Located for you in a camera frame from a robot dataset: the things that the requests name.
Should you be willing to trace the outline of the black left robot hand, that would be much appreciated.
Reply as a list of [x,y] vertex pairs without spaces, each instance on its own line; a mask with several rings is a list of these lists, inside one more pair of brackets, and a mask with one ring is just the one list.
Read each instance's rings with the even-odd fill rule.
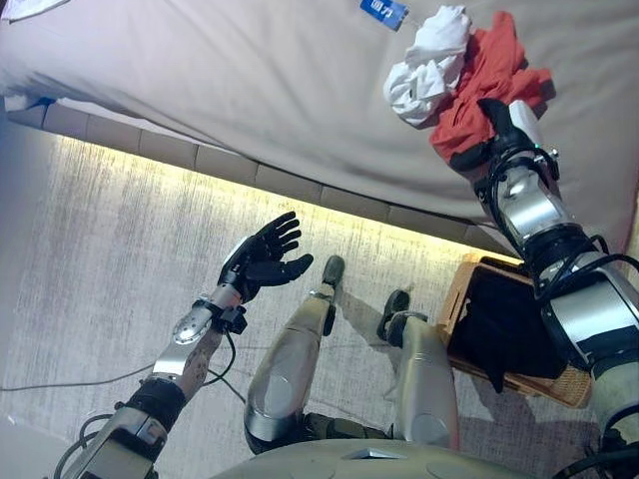
[[285,260],[299,247],[302,236],[295,212],[285,213],[242,240],[225,260],[218,285],[229,284],[241,303],[253,300],[262,287],[287,284],[298,279],[314,262],[310,253]]

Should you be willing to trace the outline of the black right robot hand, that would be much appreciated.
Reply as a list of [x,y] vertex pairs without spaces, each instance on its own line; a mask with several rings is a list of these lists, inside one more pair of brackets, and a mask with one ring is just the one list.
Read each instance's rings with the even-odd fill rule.
[[470,173],[515,147],[532,149],[542,143],[537,117],[525,101],[505,104],[497,99],[481,99],[477,105],[493,134],[461,153],[454,153],[449,161],[454,171]]

